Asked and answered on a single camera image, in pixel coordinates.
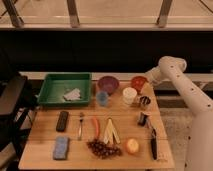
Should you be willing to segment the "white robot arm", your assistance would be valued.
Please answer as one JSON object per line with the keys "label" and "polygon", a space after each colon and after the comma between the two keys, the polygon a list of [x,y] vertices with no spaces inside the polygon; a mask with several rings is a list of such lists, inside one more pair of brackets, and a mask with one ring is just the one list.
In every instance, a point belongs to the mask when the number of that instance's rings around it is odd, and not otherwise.
{"label": "white robot arm", "polygon": [[153,85],[169,79],[194,115],[184,171],[213,171],[213,100],[184,74],[186,67],[185,59],[164,56],[145,75]]}

